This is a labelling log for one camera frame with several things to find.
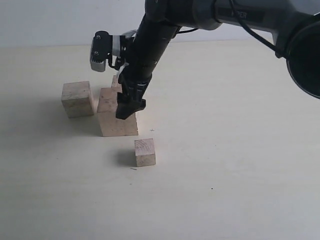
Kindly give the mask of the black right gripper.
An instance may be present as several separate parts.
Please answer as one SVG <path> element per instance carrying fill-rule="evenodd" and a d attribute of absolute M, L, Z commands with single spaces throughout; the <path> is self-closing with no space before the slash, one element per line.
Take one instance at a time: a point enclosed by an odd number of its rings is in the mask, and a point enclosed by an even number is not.
<path fill-rule="evenodd" d="M 121 92 L 117 93 L 115 117 L 126 120 L 134 113 L 145 109 L 146 100 L 143 97 L 146 92 L 146 82 L 125 78 L 123 74 L 119 75 L 118 80 L 121 83 Z"/>

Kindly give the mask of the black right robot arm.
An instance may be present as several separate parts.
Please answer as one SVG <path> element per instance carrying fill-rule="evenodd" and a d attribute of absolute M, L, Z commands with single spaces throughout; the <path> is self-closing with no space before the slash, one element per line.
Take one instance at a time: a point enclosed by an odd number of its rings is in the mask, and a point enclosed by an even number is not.
<path fill-rule="evenodd" d="M 144 16 L 125 52 L 116 117 L 146 107 L 143 96 L 169 42 L 183 27 L 212 31 L 241 26 L 284 58 L 295 84 L 320 96 L 320 3 L 317 0 L 147 0 Z"/>

